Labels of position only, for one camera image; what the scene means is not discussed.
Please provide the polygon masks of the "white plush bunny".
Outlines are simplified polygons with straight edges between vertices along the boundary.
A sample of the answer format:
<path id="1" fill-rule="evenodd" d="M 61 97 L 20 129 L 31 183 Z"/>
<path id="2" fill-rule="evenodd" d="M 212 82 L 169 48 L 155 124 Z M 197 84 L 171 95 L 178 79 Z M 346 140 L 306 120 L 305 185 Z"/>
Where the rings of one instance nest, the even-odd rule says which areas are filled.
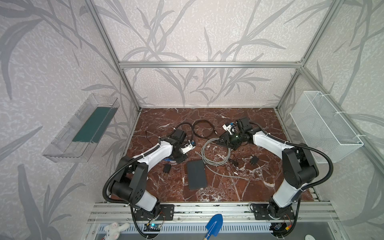
<path id="1" fill-rule="evenodd" d="M 117 240 L 120 237 L 121 232 L 130 228 L 130 226 L 131 225 L 129 223 L 120 225 L 117 222 L 105 226 L 104 231 L 106 232 L 106 235 L 104 236 L 103 240 Z"/>

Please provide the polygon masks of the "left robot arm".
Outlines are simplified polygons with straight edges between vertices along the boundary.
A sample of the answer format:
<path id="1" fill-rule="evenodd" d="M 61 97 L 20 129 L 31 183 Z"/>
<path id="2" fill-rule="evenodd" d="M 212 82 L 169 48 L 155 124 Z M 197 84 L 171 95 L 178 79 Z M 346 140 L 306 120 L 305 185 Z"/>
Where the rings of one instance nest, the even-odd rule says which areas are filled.
<path id="1" fill-rule="evenodd" d="M 116 171 L 107 179 L 102 195 L 105 201 L 127 204 L 134 209 L 143 210 L 151 216 L 160 214 L 160 201 L 150 194 L 147 188 L 149 171 L 163 159 L 171 158 L 177 163 L 187 159 L 187 153 L 196 147 L 196 142 L 184 142 L 186 133 L 179 129 L 159 138 L 158 143 L 149 150 L 132 158 L 121 158 Z"/>

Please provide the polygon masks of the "blue toy shovel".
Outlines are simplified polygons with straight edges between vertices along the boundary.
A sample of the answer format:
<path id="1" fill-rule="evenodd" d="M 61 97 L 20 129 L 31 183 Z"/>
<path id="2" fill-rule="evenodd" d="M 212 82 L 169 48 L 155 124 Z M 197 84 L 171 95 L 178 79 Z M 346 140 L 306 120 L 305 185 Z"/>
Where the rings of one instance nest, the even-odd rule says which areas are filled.
<path id="1" fill-rule="evenodd" d="M 206 225 L 207 233 L 204 237 L 204 240 L 209 240 L 210 237 L 217 237 L 221 228 L 223 226 L 223 215 L 216 214 L 212 216 L 210 221 Z"/>

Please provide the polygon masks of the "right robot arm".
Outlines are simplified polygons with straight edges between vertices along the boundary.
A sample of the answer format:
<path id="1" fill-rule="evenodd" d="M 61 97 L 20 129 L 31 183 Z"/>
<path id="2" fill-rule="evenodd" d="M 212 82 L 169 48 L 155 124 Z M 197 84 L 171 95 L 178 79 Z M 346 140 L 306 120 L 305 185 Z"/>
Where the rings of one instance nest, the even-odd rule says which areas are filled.
<path id="1" fill-rule="evenodd" d="M 217 140 L 218 145 L 237 150 L 243 143 L 249 143 L 268 150 L 282 160 L 284 180 L 270 198 L 266 209 L 271 219 L 283 217 L 290 211 L 292 204 L 299 200 L 302 192 L 326 182 L 334 172 L 331 158 L 322 151 L 275 137 L 261 125 L 250 122 L 248 117 L 224 124 L 223 129 L 225 132 Z M 328 173 L 316 182 L 313 180 L 320 172 L 313 153 L 321 155 L 329 165 Z"/>

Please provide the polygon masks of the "clear plastic wall bin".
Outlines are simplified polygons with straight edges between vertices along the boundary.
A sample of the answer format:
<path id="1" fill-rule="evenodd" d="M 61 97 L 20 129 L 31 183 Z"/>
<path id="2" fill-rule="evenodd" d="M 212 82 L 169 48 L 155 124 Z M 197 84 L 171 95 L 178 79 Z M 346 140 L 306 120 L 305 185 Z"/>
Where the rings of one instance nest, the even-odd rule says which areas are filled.
<path id="1" fill-rule="evenodd" d="M 43 151 L 54 163 L 86 163 L 120 107 L 117 97 L 90 94 Z"/>

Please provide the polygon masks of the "black power adapter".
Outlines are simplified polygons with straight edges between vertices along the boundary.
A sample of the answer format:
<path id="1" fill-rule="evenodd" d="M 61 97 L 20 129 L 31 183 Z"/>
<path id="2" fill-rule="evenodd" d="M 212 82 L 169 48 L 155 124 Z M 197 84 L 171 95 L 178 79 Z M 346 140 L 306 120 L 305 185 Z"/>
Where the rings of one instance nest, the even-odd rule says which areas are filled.
<path id="1" fill-rule="evenodd" d="M 169 174 L 171 171 L 172 165 L 171 164 L 165 164 L 163 168 L 163 173 L 164 174 Z"/>
<path id="2" fill-rule="evenodd" d="M 260 160 L 260 159 L 259 159 L 257 156 L 253 156 L 253 157 L 250 159 L 250 164 L 251 164 L 252 166 L 257 166 L 259 160 Z"/>

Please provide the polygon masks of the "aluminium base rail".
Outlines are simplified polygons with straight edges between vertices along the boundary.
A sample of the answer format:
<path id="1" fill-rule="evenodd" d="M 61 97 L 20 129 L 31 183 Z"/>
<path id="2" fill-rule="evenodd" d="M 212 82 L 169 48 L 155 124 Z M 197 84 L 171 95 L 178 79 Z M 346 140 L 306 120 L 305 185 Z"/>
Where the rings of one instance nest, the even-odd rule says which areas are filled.
<path id="1" fill-rule="evenodd" d="M 173 203 L 172 220 L 166 223 L 207 223 L 212 216 L 222 214 L 225 223 L 256 223 L 278 220 L 256 219 L 248 202 L 184 202 Z M 340 219 L 330 202 L 302 202 L 298 222 L 339 222 Z M 95 204 L 88 224 L 132 223 L 130 207 L 122 204 Z"/>

